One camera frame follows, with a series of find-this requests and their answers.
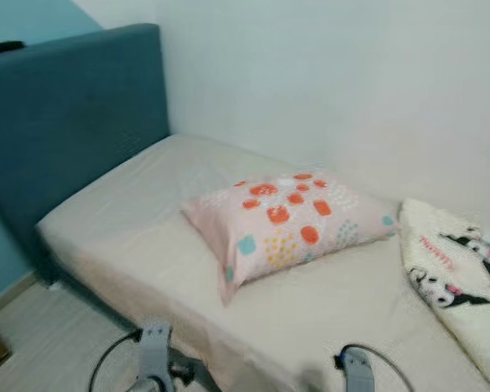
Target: teal upholstered headboard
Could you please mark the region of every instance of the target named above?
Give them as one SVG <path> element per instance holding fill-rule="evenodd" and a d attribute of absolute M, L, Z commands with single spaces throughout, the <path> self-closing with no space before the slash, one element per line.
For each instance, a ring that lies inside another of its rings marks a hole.
<path fill-rule="evenodd" d="M 0 216 L 43 278 L 56 268 L 36 223 L 168 135 L 156 25 L 0 54 Z"/>

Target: floor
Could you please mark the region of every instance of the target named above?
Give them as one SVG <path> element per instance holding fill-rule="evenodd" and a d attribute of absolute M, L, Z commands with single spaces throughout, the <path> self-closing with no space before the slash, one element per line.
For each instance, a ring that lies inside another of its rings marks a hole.
<path fill-rule="evenodd" d="M 0 392 L 86 391 L 96 361 L 124 333 L 65 288 L 34 284 L 0 311 L 0 336 L 13 351 L 0 367 Z M 125 390 L 137 352 L 131 342 L 119 349 L 105 361 L 95 392 Z M 202 392 L 198 385 L 187 390 Z"/>

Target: floral pillowcase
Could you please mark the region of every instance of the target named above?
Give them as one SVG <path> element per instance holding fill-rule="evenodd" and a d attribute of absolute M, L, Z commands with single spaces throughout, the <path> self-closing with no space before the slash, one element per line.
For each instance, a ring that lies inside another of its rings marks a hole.
<path fill-rule="evenodd" d="M 327 172 L 240 181 L 185 205 L 220 262 L 228 304 L 247 280 L 394 235 L 396 208 Z"/>

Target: white fleece blanket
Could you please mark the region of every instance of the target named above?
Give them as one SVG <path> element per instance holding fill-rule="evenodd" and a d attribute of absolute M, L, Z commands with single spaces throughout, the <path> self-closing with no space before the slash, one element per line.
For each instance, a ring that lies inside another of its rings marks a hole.
<path fill-rule="evenodd" d="M 490 381 L 490 234 L 411 199 L 400 220 L 411 284 Z"/>

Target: baseboard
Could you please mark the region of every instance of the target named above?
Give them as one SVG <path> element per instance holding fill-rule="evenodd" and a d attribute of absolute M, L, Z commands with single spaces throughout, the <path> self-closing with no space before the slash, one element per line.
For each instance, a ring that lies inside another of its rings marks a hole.
<path fill-rule="evenodd" d="M 32 272 L 28 272 L 11 286 L 0 293 L 0 310 L 5 308 L 11 301 L 17 298 L 22 292 L 27 290 L 36 282 L 36 277 Z"/>

